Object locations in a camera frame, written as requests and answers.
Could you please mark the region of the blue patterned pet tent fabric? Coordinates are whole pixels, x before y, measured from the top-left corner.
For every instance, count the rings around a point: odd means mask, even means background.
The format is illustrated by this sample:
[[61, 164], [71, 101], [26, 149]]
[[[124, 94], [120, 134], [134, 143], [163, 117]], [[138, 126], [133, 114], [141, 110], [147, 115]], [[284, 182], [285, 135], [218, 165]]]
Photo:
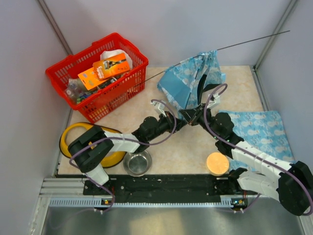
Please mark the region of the blue patterned pet tent fabric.
[[217, 51], [211, 50], [169, 67], [157, 88], [176, 110], [181, 110], [197, 107], [204, 92], [224, 82], [225, 74], [221, 72]]

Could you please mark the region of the thin black tent pole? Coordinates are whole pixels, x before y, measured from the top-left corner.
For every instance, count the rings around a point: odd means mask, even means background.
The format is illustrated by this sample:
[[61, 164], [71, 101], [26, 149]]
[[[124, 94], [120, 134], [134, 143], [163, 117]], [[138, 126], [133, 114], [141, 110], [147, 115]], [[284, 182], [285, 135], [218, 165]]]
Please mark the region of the thin black tent pole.
[[[247, 40], [247, 41], [244, 41], [244, 42], [232, 44], [232, 45], [229, 45], [229, 46], [226, 46], [226, 47], [221, 47], [221, 48], [219, 48], [219, 49], [216, 49], [216, 51], [220, 51], [220, 50], [224, 50], [224, 49], [236, 47], [236, 46], [239, 46], [239, 45], [244, 45], [244, 44], [247, 44], [247, 43], [255, 42], [255, 41], [262, 40], [262, 39], [266, 39], [266, 38], [271, 38], [271, 37], [274, 37], [274, 36], [278, 36], [278, 35], [280, 35], [280, 34], [289, 33], [290, 31], [291, 31], [291, 30], [285, 30], [285, 31], [277, 32], [277, 33], [270, 34], [270, 35], [267, 35], [267, 36], [263, 36], [263, 37], [259, 37], [259, 38]], [[201, 56], [201, 55], [196, 55], [196, 56], [193, 56], [193, 57], [189, 57], [189, 58], [187, 58], [187, 59], [185, 59], [185, 60], [183, 60], [183, 61], [180, 61], [179, 63], [177, 63], [177, 64], [171, 66], [171, 67], [176, 67], [176, 66], [182, 64], [182, 62], [189, 61], [190, 59], [192, 59], [192, 58], [194, 59], [194, 58], [197, 58], [197, 57], [199, 57], [199, 56]], [[141, 84], [145, 84], [147, 81], [149, 81], [149, 80], [151, 80], [151, 79], [153, 79], [153, 78], [155, 78], [155, 77], [161, 75], [162, 73], [165, 73], [167, 70], [168, 70], [168, 69], [163, 70], [163, 71], [161, 71], [161, 72], [159, 72], [159, 73], [157, 73], [157, 74], [154, 74], [153, 76], [151, 76], [151, 77], [145, 79], [144, 81], [142, 81], [142, 82], [136, 84], [134, 87], [138, 87], [138, 86], [140, 86]]]

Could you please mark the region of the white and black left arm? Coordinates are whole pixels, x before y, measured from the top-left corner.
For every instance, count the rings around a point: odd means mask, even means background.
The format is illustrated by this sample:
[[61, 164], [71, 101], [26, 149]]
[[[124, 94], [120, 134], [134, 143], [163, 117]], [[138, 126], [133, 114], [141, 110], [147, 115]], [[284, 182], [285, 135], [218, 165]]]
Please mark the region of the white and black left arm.
[[165, 132], [176, 132], [187, 124], [175, 119], [170, 113], [147, 117], [139, 128], [130, 134], [113, 133], [95, 125], [68, 146], [78, 169], [94, 181], [94, 188], [100, 194], [110, 191], [109, 176], [101, 166], [101, 161], [110, 153], [141, 153], [150, 145], [150, 141]]

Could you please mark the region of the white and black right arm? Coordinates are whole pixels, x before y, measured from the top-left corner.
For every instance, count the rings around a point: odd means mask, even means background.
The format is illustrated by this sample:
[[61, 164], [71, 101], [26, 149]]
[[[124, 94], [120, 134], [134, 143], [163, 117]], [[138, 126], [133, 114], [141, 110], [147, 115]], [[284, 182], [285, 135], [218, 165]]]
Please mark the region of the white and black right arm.
[[204, 104], [179, 113], [189, 125], [200, 125], [209, 132], [217, 140], [215, 145], [222, 154], [256, 170], [239, 168], [232, 171], [233, 178], [228, 181], [232, 193], [253, 191], [278, 201], [293, 215], [312, 215], [313, 174], [305, 163], [289, 163], [250, 145], [235, 134], [234, 124], [227, 113], [213, 116]]

